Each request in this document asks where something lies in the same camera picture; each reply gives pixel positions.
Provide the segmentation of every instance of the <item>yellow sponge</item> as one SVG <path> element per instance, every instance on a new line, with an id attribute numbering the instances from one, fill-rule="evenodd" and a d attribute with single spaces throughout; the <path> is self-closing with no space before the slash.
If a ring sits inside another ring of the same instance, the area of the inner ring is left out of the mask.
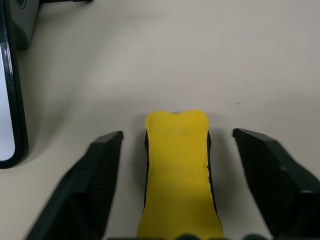
<path id="1" fill-rule="evenodd" d="M 192 234 L 222 238 L 208 171 L 208 119 L 191 110 L 151 113 L 145 120 L 149 169 L 138 238 L 175 239 Z"/>

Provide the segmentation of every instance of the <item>tabletop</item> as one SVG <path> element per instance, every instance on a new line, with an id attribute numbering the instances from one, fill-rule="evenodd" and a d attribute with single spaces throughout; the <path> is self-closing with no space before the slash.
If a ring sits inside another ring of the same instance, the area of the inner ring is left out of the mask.
<path id="1" fill-rule="evenodd" d="M 23 239 L 55 186 L 97 137 L 124 131 L 107 237 L 133 237 L 144 205 L 145 117 L 209 119 L 225 236 L 268 230 L 233 128 L 267 134 L 320 177 L 320 2 L 95 0 L 40 9 L 18 53 L 29 155 L 0 171 L 0 236 Z"/>

